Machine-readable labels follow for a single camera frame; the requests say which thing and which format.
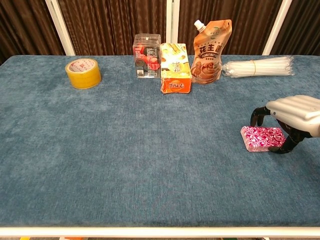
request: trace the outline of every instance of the yellow snack box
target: yellow snack box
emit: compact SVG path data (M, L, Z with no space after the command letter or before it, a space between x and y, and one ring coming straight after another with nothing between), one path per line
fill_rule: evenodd
M188 94L192 75L184 43L161 44L161 91Z

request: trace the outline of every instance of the snack box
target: snack box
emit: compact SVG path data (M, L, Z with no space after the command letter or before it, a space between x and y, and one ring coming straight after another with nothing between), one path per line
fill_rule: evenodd
M159 34L136 34L133 41L133 58L138 78L160 78L160 44Z
M184 43L161 44L161 91L164 94L191 91L192 75Z
M269 147L281 147L286 140L279 127L244 126L240 132L249 152L266 152Z

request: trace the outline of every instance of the rubber band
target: rubber band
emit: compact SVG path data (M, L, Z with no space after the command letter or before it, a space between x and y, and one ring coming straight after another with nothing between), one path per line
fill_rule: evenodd
M256 68L256 63L255 63L255 61L253 61L253 60L251 60L251 61L253 62L253 65L254 65L254 73L253 73L253 75L252 75L252 76L254 76L254 75L256 74L257 68Z

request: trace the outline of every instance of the orange packaging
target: orange packaging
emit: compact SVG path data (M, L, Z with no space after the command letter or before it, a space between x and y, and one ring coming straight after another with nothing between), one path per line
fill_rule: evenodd
M207 26L197 20L199 34L194 38L194 60L191 66L192 82L209 84L220 78L221 52L232 32L231 20L210 21Z
M188 94L192 75L184 43L161 44L161 91Z

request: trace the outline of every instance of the clear plastic box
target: clear plastic box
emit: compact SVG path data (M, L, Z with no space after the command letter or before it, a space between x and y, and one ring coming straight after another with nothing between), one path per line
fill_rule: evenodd
M133 42L133 58L138 78L161 77L161 35L136 34Z

